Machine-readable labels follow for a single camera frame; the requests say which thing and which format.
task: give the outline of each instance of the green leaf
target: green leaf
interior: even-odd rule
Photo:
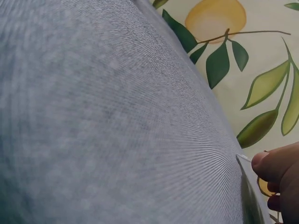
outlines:
[[[288,66],[290,66],[290,63],[286,61],[276,68],[257,76],[251,84],[246,103],[241,110],[257,105],[268,98],[283,81]]]
[[[262,139],[273,127],[277,115],[278,110],[268,111],[250,121],[237,136],[241,147],[250,147]]]
[[[248,53],[244,49],[244,47],[242,47],[242,45],[239,44],[238,42],[236,41],[231,41],[231,42],[233,46],[235,61],[237,62],[240,71],[243,71],[248,62],[248,58],[249,58]]]
[[[206,60],[206,75],[210,88],[213,89],[226,76],[228,71],[228,50],[226,42],[223,42]]]
[[[162,5],[164,5],[166,2],[168,2],[168,0],[155,0],[153,3],[153,7],[155,7],[155,9],[158,9]]]
[[[283,136],[290,133],[290,131],[295,127],[299,118],[299,70],[294,66],[294,80],[292,93],[290,96],[290,101],[288,107],[285,111],[284,118],[281,122],[281,133]]]
[[[202,53],[204,53],[206,47],[208,45],[208,42],[205,43],[204,46],[202,46],[201,48],[197,49],[196,51],[194,51],[191,55],[190,55],[190,59],[193,62],[193,64],[196,64],[196,62],[198,61],[198,59],[200,58],[200,56],[202,55]]]
[[[188,53],[190,50],[195,48],[197,41],[194,36],[179,22],[175,21],[166,10],[163,9],[162,17],[177,35],[179,41],[181,42],[184,50]]]
[[[297,2],[285,4],[285,7],[299,11],[299,3],[297,3]]]

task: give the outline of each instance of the yellow lemon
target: yellow lemon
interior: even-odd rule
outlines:
[[[263,195],[270,197],[270,196],[275,194],[275,193],[268,190],[268,186],[267,186],[268,182],[264,181],[263,179],[258,177],[257,178],[257,184],[258,184],[258,186],[259,186],[259,188],[260,188]]]
[[[246,12],[238,0],[202,0],[186,17],[185,25],[198,41],[239,32],[246,24]],[[220,38],[210,43],[222,42]]]

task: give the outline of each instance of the gray clothing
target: gray clothing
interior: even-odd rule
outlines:
[[[242,153],[145,0],[0,0],[1,224],[241,224]]]

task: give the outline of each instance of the hand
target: hand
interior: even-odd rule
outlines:
[[[256,174],[268,182],[268,190],[280,193],[268,200],[271,210],[280,211],[284,224],[299,223],[299,142],[252,159]]]

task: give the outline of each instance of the fingernail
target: fingernail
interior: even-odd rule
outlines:
[[[266,155],[268,155],[268,154],[269,154],[268,152],[262,152],[262,153],[258,153],[258,154],[256,154],[256,155],[252,158],[252,160],[251,160],[251,164],[252,164],[253,166],[258,165],[258,164],[262,161],[262,159],[263,159]]]

